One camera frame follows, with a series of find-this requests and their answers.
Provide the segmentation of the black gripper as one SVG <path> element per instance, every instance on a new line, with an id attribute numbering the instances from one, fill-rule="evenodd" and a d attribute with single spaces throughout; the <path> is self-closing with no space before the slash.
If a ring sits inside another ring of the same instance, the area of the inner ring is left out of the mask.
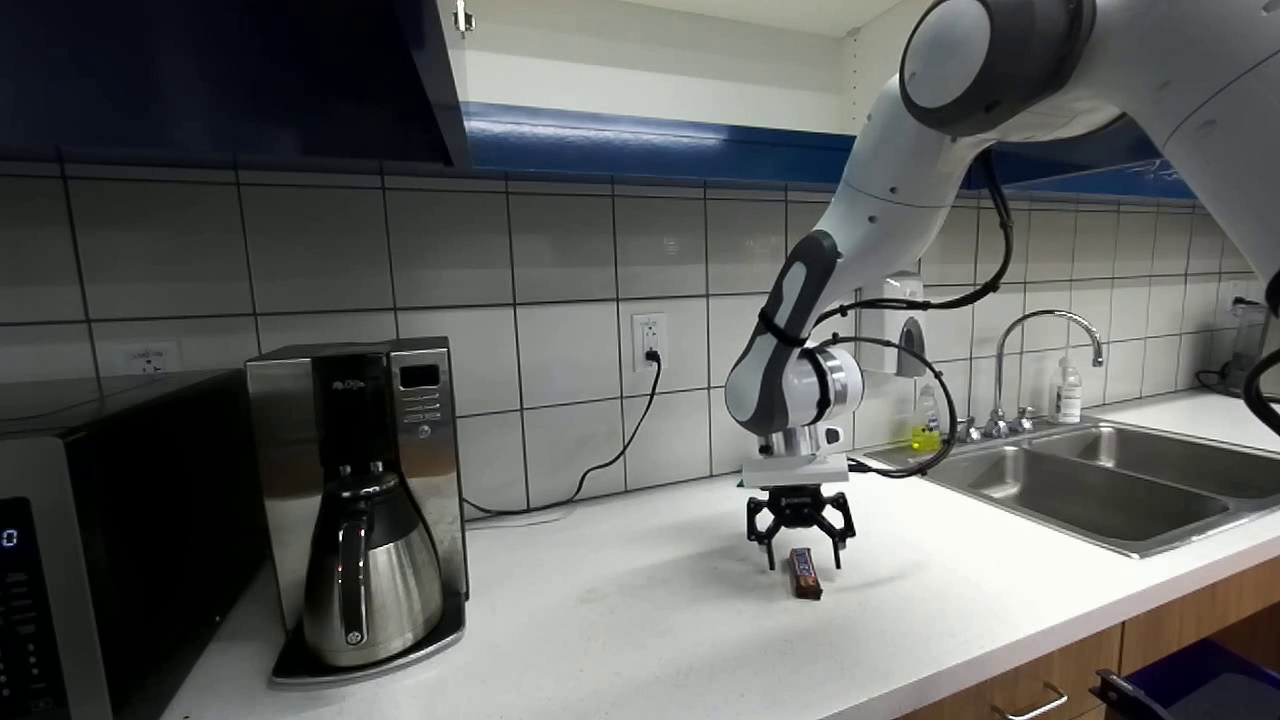
<path id="1" fill-rule="evenodd" d="M 845 493 L 825 495 L 818 483 L 772 488 L 766 499 L 748 495 L 744 505 L 744 532 L 752 545 L 766 549 L 767 573 L 775 573 L 775 526 L 781 523 L 819 523 L 834 539 L 834 563 L 845 563 L 845 549 L 856 539 L 854 505 Z"/>

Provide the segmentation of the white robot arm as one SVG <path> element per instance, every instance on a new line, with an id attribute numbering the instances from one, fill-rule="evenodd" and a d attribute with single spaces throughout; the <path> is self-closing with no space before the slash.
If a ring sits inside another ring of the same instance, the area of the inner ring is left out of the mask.
<path id="1" fill-rule="evenodd" d="M 818 526 L 845 545 L 836 493 L 859 462 L 825 420 L 859 399 L 845 337 L 885 281 L 935 238 L 960 179 L 995 142 L 1072 138 L 1127 117 L 1228 233 L 1280 308 L 1280 4 L 1276 0 L 933 0 L 880 87 L 845 175 L 789 258 L 724 379 L 761 440 L 748 534 Z"/>

